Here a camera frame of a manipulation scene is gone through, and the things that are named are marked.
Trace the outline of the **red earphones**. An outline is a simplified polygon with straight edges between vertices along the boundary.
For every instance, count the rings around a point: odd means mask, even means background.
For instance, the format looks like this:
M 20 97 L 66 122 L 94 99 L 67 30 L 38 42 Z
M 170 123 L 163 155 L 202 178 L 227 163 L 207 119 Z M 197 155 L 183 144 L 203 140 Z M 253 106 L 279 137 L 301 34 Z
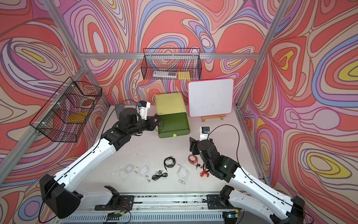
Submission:
M 203 164 L 203 165 L 201 166 L 201 168 L 202 168 L 202 171 L 200 172 L 200 177 L 204 177 L 204 176 L 209 177 L 209 175 L 210 175 L 210 169 L 207 168 L 205 164 Z
M 196 168 L 202 168 L 202 166 L 199 164 L 199 160 L 196 155 L 189 155 L 188 161 L 191 165 L 194 165 Z

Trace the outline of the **green drawer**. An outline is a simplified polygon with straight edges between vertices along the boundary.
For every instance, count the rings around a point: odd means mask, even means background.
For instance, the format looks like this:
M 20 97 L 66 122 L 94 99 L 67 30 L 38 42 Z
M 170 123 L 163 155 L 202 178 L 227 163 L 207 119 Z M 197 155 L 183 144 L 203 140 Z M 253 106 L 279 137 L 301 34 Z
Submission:
M 185 112 L 160 115 L 160 118 L 158 137 L 161 139 L 188 135 L 191 132 Z

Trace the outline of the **black earphones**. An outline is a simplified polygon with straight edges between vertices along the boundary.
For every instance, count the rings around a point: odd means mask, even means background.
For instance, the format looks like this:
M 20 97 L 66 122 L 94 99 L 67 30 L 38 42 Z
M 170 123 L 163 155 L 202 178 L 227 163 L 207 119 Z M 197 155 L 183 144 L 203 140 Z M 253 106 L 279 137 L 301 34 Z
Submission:
M 168 177 L 168 173 L 167 172 L 164 172 L 164 171 L 162 171 L 162 170 L 159 170 L 159 171 L 157 171 L 154 175 L 152 175 L 152 180 L 153 181 L 157 181 L 157 180 L 159 180 L 160 178 L 162 178 L 162 177 Z
M 165 170 L 167 171 L 170 168 L 173 168 L 176 165 L 176 159 L 172 156 L 169 156 L 164 159 L 163 165 Z

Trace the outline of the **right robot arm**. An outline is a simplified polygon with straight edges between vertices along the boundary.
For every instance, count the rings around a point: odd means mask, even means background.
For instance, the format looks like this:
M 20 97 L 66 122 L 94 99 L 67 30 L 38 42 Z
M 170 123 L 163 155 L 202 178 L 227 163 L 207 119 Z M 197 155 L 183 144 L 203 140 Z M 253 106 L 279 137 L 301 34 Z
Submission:
M 243 209 L 270 224 L 302 224 L 305 201 L 299 196 L 289 197 L 252 176 L 238 162 L 220 155 L 211 139 L 189 139 L 190 152 L 199 155 L 211 175 L 227 184 L 219 194 L 225 209 Z

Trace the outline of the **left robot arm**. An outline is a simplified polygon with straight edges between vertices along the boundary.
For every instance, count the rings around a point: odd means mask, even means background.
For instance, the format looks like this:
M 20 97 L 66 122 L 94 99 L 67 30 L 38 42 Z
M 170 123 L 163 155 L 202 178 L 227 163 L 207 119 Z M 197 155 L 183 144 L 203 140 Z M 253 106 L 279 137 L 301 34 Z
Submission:
M 124 108 L 119 113 L 118 121 L 101 135 L 92 148 L 55 175 L 46 174 L 40 179 L 43 204 L 59 219 L 70 216 L 84 199 L 84 196 L 76 191 L 83 179 L 128 143 L 132 136 L 140 135 L 144 131 L 154 131 L 160 122 L 161 117 L 157 114 L 148 116 L 145 107 L 138 110 Z

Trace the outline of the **red earphones bundled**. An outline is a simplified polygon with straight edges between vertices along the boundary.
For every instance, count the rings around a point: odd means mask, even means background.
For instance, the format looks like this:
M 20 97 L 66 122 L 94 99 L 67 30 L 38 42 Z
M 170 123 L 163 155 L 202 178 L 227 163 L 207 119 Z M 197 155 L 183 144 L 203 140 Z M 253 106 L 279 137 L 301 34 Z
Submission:
M 210 175 L 210 169 L 207 168 L 205 164 L 203 164 L 203 165 L 201 166 L 201 168 L 202 168 L 202 171 L 200 172 L 200 177 L 204 177 L 204 176 L 209 177 L 209 175 Z

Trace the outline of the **white earphones right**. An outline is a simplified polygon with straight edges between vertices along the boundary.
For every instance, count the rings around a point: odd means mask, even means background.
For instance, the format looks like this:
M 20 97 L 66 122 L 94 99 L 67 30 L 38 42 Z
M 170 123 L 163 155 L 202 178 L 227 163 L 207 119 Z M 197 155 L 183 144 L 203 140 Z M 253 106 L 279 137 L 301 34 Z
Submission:
M 186 185 L 186 182 L 189 177 L 188 169 L 179 164 L 179 168 L 177 170 L 177 177 L 178 177 L 178 182 L 180 182 L 183 185 Z

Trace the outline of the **white earphones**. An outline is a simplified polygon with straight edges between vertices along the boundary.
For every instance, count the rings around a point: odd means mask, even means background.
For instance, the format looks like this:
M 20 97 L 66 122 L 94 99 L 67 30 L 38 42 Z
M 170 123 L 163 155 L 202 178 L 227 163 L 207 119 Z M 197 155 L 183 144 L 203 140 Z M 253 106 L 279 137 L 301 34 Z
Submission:
M 131 172 L 133 172 L 135 168 L 136 168 L 136 166 L 134 166 L 133 164 L 127 164 L 125 167 L 124 167 L 123 165 L 121 165 L 121 166 L 120 166 L 120 169 L 111 172 L 111 175 L 118 174 L 119 177 L 120 177 L 123 181 L 125 181 L 125 180 L 128 179 L 129 174 L 130 174 Z
M 150 171 L 150 168 L 148 166 L 146 166 L 146 165 L 143 165 L 143 166 L 137 168 L 137 170 L 135 170 L 134 172 L 137 175 L 145 177 L 147 182 L 150 183 L 151 179 L 149 178 L 149 175 L 148 175 L 149 171 Z
M 177 170 L 177 177 L 178 177 L 178 182 L 180 182 L 183 185 L 186 185 L 186 182 L 189 177 L 188 169 L 179 164 L 179 168 Z

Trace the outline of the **white earphones far left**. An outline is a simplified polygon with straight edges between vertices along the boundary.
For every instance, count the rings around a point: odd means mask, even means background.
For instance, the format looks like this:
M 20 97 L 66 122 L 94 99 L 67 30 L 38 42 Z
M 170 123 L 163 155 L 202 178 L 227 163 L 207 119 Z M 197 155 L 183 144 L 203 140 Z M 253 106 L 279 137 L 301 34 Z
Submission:
M 130 174 L 131 172 L 133 172 L 135 168 L 136 168 L 136 166 L 134 166 L 133 164 L 127 164 L 125 167 L 124 167 L 123 165 L 121 165 L 121 166 L 120 166 L 120 169 L 111 172 L 111 175 L 118 174 L 119 177 L 120 177 L 123 181 L 125 181 L 125 180 L 128 179 L 129 174 Z

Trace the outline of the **grey sponge block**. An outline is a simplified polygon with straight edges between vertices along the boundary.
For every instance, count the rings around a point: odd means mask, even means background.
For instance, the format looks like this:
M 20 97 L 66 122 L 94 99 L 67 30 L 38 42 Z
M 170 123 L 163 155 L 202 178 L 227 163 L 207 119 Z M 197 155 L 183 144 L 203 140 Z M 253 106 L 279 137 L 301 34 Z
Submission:
M 119 114 L 125 109 L 125 105 L 123 103 L 121 104 L 116 104 L 115 105 L 115 113 L 117 116 L 119 116 Z

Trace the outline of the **wooden easel stand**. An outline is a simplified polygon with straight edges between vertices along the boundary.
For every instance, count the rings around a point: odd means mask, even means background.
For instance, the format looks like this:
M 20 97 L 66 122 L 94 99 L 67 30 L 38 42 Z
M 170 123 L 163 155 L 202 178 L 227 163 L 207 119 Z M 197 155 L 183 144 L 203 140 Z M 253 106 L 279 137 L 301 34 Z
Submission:
M 220 119 L 220 120 L 224 120 L 224 118 L 226 117 L 226 114 L 222 114 L 222 115 L 212 115 L 212 116 L 203 116 L 201 118 L 202 122 L 205 122 L 208 119 Z

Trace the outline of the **pink framed whiteboard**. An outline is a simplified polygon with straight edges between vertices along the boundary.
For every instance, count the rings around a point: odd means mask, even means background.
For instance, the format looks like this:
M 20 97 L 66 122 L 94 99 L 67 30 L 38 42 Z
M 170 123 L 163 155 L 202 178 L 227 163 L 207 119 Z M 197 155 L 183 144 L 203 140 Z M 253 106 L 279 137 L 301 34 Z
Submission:
M 189 116 L 230 114 L 233 110 L 234 80 L 213 79 L 188 84 Z

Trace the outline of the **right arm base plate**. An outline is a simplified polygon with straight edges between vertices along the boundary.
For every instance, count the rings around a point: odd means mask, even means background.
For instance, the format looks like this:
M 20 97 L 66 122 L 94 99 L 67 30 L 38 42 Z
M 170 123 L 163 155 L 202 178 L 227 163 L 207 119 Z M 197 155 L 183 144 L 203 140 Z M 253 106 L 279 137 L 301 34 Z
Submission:
M 229 196 L 221 196 L 219 194 L 209 194 L 203 199 L 208 204 L 209 210 L 232 210 L 236 209 L 230 202 Z

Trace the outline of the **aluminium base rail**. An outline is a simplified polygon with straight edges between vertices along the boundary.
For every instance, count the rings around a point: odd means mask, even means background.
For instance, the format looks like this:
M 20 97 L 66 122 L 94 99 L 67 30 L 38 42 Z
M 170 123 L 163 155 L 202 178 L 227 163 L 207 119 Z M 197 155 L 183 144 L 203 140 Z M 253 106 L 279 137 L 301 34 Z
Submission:
M 233 191 L 229 200 L 233 209 L 214 208 L 217 192 L 134 194 L 130 212 L 108 218 L 111 211 L 96 211 L 89 207 L 67 218 L 56 218 L 54 224 L 269 224 L 271 209 L 250 195 Z

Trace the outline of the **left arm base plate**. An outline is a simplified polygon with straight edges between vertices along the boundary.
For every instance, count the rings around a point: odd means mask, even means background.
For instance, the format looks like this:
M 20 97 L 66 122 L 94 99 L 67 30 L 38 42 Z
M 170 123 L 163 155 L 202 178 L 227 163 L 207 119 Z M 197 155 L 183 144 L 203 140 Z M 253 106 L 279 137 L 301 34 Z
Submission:
M 106 205 L 96 205 L 95 211 L 122 211 L 132 210 L 134 205 L 133 195 L 121 195 L 111 199 Z

